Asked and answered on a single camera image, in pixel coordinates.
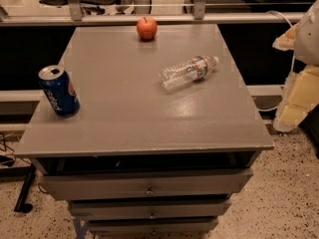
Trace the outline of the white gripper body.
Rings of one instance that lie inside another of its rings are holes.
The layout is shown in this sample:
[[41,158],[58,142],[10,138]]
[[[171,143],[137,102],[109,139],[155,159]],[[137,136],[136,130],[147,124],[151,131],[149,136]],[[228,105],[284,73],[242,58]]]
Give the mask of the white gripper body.
[[319,0],[316,0],[298,23],[294,54],[304,64],[319,66]]

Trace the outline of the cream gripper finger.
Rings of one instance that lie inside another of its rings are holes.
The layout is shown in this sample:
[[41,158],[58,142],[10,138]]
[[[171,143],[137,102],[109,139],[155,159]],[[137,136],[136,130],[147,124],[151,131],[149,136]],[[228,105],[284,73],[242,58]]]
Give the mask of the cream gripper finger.
[[273,122],[277,131],[297,128],[319,105],[319,68],[307,65],[300,73],[290,72]]
[[295,46],[297,27],[298,24],[294,24],[280,37],[276,38],[272,44],[272,47],[281,51],[293,50]]

